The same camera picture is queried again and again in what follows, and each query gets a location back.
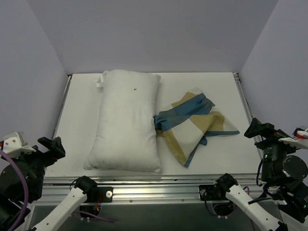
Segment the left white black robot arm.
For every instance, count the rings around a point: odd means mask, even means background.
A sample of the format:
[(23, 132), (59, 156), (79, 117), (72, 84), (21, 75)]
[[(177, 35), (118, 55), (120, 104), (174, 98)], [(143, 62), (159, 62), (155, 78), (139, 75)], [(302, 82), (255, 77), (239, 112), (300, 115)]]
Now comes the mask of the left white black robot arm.
[[(27, 207), (42, 196), (45, 168), (65, 157), (60, 137), (38, 139), (47, 148), (42, 152), (29, 146), (21, 133), (15, 132), (0, 142), (0, 157), (9, 165), (0, 173), (0, 229), (14, 231), (30, 213)], [(69, 194), (33, 231), (56, 231), (84, 202), (97, 196), (97, 183), (89, 177), (76, 179)]]

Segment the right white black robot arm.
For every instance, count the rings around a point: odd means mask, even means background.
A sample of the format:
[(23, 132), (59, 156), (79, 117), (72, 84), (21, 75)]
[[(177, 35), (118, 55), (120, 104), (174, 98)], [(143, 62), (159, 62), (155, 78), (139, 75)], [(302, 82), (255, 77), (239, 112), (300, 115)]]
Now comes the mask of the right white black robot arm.
[(244, 136), (262, 138), (255, 146), (263, 152), (256, 177), (263, 192), (258, 198), (251, 198), (226, 173), (215, 182), (215, 196), (234, 203), (262, 231), (306, 231), (308, 187), (304, 179), (308, 166), (295, 152), (307, 149), (307, 128), (296, 128), (293, 136), (289, 136), (274, 125), (253, 118)]

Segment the blue beige white pillowcase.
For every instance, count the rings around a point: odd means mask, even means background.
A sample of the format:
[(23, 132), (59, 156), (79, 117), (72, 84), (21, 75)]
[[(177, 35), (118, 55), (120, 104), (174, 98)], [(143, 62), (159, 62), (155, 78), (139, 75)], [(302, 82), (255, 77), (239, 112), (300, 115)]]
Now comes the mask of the blue beige white pillowcase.
[(193, 88), (167, 110), (154, 116), (158, 136), (165, 139), (175, 158), (189, 167), (198, 145), (207, 137), (240, 134), (238, 128), (199, 88)]

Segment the white pillow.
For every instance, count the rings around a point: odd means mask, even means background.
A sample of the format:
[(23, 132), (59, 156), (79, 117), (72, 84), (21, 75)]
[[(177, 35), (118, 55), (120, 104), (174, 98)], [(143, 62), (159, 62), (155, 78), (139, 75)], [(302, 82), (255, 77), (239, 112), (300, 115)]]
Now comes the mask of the white pillow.
[(83, 168), (161, 170), (154, 126), (158, 74), (112, 70), (102, 73), (102, 101), (92, 149)]

